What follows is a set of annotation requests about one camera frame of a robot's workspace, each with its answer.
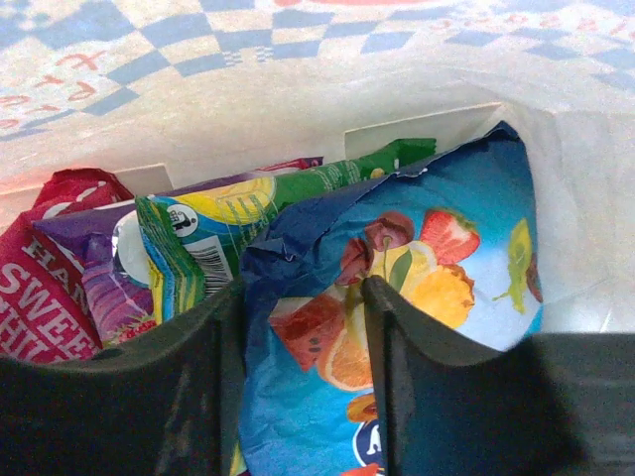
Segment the blue fruit candy bag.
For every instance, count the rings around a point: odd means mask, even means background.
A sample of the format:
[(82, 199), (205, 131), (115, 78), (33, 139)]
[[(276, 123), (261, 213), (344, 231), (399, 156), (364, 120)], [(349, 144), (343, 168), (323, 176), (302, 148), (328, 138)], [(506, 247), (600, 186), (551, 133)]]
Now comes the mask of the blue fruit candy bag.
[(444, 153), (290, 205), (243, 252), (253, 475), (384, 475), (371, 359), (382, 294), (422, 322), (504, 351), (543, 320), (527, 148), (499, 122)]

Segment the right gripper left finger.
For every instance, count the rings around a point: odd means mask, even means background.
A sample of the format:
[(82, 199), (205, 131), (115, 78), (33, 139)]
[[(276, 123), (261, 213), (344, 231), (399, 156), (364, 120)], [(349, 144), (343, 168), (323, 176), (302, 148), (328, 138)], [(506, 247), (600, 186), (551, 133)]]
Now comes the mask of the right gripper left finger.
[(5, 475), (226, 475), (244, 384), (244, 286), (89, 360), (1, 361)]

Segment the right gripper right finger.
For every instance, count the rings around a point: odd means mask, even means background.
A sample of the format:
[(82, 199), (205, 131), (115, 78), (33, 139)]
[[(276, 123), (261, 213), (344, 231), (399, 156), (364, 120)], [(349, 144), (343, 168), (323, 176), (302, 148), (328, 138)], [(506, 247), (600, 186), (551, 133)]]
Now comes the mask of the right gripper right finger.
[(634, 338), (538, 333), (506, 351), (362, 285), (390, 475), (630, 475)]

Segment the blue checkered paper bag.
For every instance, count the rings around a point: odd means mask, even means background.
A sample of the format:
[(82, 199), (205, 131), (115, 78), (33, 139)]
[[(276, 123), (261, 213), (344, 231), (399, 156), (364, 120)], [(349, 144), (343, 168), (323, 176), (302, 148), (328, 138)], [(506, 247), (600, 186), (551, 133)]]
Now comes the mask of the blue checkered paper bag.
[(3, 225), (69, 167), (143, 193), (497, 120), (531, 161), (545, 328), (632, 331), (632, 2), (1, 5)]

